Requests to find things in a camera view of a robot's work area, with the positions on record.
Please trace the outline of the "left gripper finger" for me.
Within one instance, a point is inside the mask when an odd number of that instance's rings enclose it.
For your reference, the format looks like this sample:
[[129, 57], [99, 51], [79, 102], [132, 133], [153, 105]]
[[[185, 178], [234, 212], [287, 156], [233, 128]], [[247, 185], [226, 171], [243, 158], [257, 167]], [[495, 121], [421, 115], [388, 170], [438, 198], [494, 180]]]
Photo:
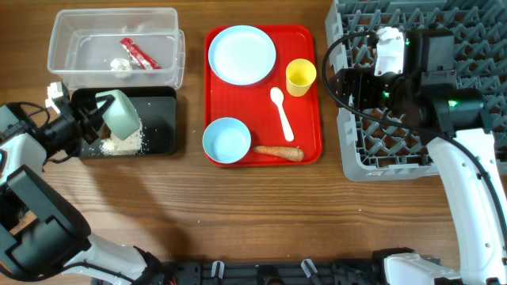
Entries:
[[81, 95], [77, 97], [77, 115], [80, 121], [101, 120], [116, 98], [113, 95]]
[[82, 138], [89, 144], [98, 140], [101, 136], [100, 129], [104, 124], [101, 116], [83, 117], [81, 119]]

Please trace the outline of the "white rice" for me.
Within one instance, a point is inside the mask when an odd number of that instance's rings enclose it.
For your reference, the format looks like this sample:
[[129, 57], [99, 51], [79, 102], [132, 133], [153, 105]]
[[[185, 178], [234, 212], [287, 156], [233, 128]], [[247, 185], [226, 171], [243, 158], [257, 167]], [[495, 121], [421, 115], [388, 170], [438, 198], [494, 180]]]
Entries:
[[129, 135], [125, 140], [119, 139], [111, 131], [109, 139], [101, 139], [100, 150], [103, 155], [134, 155], [138, 154], [143, 147], [143, 124]]

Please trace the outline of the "green bowl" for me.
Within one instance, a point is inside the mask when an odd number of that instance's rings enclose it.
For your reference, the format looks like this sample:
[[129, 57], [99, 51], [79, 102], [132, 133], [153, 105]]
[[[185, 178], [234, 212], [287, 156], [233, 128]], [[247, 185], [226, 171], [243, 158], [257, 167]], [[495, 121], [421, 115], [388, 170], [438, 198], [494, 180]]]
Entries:
[[118, 139], [125, 140], [140, 128], [141, 121], [138, 113], [130, 99], [119, 89], [97, 93], [95, 98], [98, 108], [105, 104], [107, 96], [112, 96], [114, 101], [106, 109], [102, 118]]

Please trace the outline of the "white tissue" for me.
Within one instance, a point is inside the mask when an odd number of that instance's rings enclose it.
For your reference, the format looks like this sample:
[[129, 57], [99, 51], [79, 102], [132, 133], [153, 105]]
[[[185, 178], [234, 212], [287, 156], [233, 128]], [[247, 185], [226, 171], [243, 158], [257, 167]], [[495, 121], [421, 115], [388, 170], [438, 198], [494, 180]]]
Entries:
[[127, 59], [113, 59], [110, 68], [116, 72], [116, 78], [126, 79], [132, 76], [132, 65]]

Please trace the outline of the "red snack wrapper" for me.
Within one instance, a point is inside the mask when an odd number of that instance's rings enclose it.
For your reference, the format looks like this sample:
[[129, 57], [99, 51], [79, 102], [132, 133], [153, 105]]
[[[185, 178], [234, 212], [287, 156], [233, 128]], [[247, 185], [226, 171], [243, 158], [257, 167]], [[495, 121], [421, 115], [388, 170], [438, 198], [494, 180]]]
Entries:
[[120, 41], [132, 62], [144, 70], [160, 70], [161, 66], [146, 54], [131, 38], [123, 38]]

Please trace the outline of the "orange carrot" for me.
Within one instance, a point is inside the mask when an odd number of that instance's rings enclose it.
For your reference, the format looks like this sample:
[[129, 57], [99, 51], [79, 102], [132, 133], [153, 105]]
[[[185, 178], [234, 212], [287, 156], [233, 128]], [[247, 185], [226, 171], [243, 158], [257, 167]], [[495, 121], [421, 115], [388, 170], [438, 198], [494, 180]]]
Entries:
[[286, 146], [255, 146], [255, 153], [271, 155], [283, 158], [291, 162], [301, 162], [304, 159], [304, 152], [300, 148]]

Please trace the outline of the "light blue bowl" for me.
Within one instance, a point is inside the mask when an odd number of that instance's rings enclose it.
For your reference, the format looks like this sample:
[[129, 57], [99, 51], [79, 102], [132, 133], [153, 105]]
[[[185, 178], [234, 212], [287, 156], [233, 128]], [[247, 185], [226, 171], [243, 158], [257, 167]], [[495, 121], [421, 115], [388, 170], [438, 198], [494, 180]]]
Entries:
[[250, 151], [249, 128], [233, 117], [212, 121], [204, 130], [202, 145], [206, 155], [220, 164], [233, 164], [243, 159]]

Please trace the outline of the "brown food scrap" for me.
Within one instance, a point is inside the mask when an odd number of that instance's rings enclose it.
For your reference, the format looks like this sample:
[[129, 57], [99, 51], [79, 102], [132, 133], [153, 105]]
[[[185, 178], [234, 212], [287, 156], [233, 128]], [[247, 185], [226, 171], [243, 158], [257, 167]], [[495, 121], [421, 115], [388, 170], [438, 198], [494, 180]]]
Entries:
[[111, 136], [111, 130], [109, 129], [109, 127], [106, 124], [104, 124], [103, 128], [102, 128], [101, 139], [109, 139], [110, 136]]

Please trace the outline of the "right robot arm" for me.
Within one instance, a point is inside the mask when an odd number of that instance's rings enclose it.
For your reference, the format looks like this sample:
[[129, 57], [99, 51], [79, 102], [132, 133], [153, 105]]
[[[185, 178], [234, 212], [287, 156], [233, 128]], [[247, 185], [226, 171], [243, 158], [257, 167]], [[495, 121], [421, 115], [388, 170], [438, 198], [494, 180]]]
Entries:
[[461, 89], [453, 65], [455, 38], [442, 28], [366, 32], [376, 51], [371, 68], [347, 68], [324, 86], [358, 116], [385, 107], [419, 134], [443, 182], [459, 242], [460, 269], [427, 261], [411, 249], [374, 253], [380, 284], [503, 284], [506, 195], [497, 169], [490, 113], [482, 93]]

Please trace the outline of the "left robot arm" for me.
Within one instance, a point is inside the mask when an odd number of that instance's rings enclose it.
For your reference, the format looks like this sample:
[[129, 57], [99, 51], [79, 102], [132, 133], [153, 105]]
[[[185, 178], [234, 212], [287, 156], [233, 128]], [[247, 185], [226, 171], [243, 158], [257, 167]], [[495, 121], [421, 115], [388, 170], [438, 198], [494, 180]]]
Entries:
[[24, 102], [1, 107], [3, 275], [21, 282], [79, 274], [98, 284], [175, 283], [171, 269], [151, 253], [93, 234], [84, 216], [42, 177], [54, 154], [71, 152], [81, 139], [97, 139], [97, 125], [117, 101], [105, 95], [88, 109], [57, 95], [49, 105], [59, 117], [41, 126]]

